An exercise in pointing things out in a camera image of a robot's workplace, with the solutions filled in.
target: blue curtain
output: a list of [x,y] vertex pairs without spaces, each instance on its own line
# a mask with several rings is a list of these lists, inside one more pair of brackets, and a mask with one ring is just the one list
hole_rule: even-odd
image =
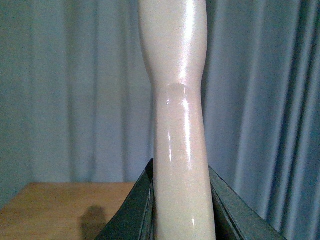
[[[209,164],[289,240],[320,239],[319,4],[207,0]],[[137,1],[1,6],[1,204],[29,182],[137,180],[153,157]]]

